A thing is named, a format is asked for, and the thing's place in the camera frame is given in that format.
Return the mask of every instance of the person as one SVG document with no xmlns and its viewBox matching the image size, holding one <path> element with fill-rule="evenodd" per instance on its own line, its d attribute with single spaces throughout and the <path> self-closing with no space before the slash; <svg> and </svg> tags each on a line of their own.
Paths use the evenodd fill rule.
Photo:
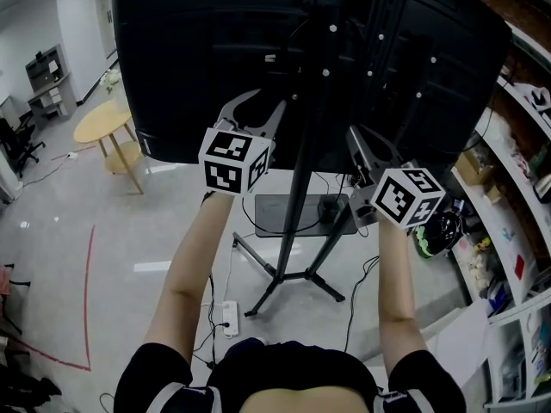
<svg viewBox="0 0 551 413">
<path fill-rule="evenodd" d="M 461 390 L 427 351 L 415 322 L 407 235 L 380 223 L 379 326 L 388 394 L 369 370 L 337 350 L 297 342 L 231 347 L 206 387 L 190 387 L 201 299 L 232 208 L 207 194 L 178 247 L 144 344 L 122 374 L 114 413 L 464 412 Z"/>
</svg>

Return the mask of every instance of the table leg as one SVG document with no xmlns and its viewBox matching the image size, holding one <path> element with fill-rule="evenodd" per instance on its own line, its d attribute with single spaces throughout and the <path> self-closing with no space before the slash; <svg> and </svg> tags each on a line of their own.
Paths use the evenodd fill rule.
<svg viewBox="0 0 551 413">
<path fill-rule="evenodd" d="M 107 152 L 105 151 L 105 146 L 103 145 L 102 140 L 100 139 L 100 140 L 97 141 L 97 142 L 100 143 L 100 149 L 102 149 L 103 157 L 107 157 Z"/>
<path fill-rule="evenodd" d="M 130 138 L 132 139 L 132 141 L 138 142 L 138 140 L 137 140 L 136 137 L 134 136 L 134 133 L 132 133 L 132 130 L 130 130 L 130 127 L 128 126 L 128 124 L 125 124 L 125 125 L 124 125 L 124 128 L 127 129 L 127 132 L 128 132 L 128 134 L 130 135 Z"/>
<path fill-rule="evenodd" d="M 130 167 L 128 166 L 128 162 L 127 160 L 124 158 L 124 155 L 122 154 L 122 151 L 121 151 L 121 148 L 119 147 L 119 144 L 117 143 L 117 140 L 115 139 L 115 136 L 111 133 L 109 135 L 110 139 L 111 139 L 111 142 L 113 143 L 113 147 L 115 148 L 117 154 L 119 155 L 119 157 L 121 158 L 121 161 L 122 161 L 122 164 L 124 165 L 124 168 L 127 169 L 127 173 L 128 175 L 130 176 L 130 179 L 132 179 L 132 182 L 134 182 L 134 185 L 136 186 L 136 188 L 138 189 L 139 193 L 140 194 L 143 194 L 144 193 L 144 190 L 141 189 L 141 186 L 139 185 L 138 183 L 138 180 L 136 179 L 136 176 L 134 176 L 134 173 L 132 172 L 132 170 L 130 169 Z"/>
</svg>

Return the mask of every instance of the round wooden table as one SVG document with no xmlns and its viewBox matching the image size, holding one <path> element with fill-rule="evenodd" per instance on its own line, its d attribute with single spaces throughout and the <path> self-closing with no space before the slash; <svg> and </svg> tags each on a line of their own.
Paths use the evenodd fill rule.
<svg viewBox="0 0 551 413">
<path fill-rule="evenodd" d="M 130 111 L 120 112 L 115 101 L 104 102 L 81 119 L 73 137 L 79 144 L 89 144 L 97 141 L 103 157 L 105 157 L 107 170 L 112 173 L 128 173 L 139 193 L 143 194 L 144 190 L 130 168 L 142 157 L 138 141 L 127 124 L 131 117 Z M 113 133 L 122 126 L 127 129 L 132 141 L 119 145 Z M 115 151 L 111 154 L 105 151 L 102 142 L 102 139 L 107 138 L 107 136 L 109 136 L 115 148 Z"/>
</svg>

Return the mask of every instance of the black monitor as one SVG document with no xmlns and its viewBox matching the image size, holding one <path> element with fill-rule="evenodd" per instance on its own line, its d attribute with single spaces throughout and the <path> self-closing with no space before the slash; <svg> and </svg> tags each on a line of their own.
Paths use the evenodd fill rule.
<svg viewBox="0 0 551 413">
<path fill-rule="evenodd" d="M 313 8 L 341 2 L 348 22 L 316 170 L 353 172 L 345 133 L 359 123 L 440 176 L 467 143 L 509 48 L 510 29 L 479 0 L 115 0 L 144 153 L 197 163 L 222 106 L 261 88 L 241 119 L 260 126 L 288 100 L 273 167 L 292 170 L 305 120 L 305 50 L 315 50 L 308 20 Z"/>
</svg>

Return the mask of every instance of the shoulder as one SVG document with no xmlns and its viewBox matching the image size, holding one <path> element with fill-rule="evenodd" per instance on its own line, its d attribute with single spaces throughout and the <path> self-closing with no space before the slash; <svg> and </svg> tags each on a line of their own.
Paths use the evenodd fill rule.
<svg viewBox="0 0 551 413">
<path fill-rule="evenodd" d="M 188 362 L 173 348 L 148 343 L 134 354 L 115 393 L 114 413 L 171 411 L 185 406 L 190 413 L 207 413 L 220 404 L 214 388 L 191 388 Z"/>
<path fill-rule="evenodd" d="M 374 413 L 467 411 L 465 398 L 451 375 L 426 350 L 400 360 L 388 378 L 390 393 L 374 401 Z"/>
</svg>

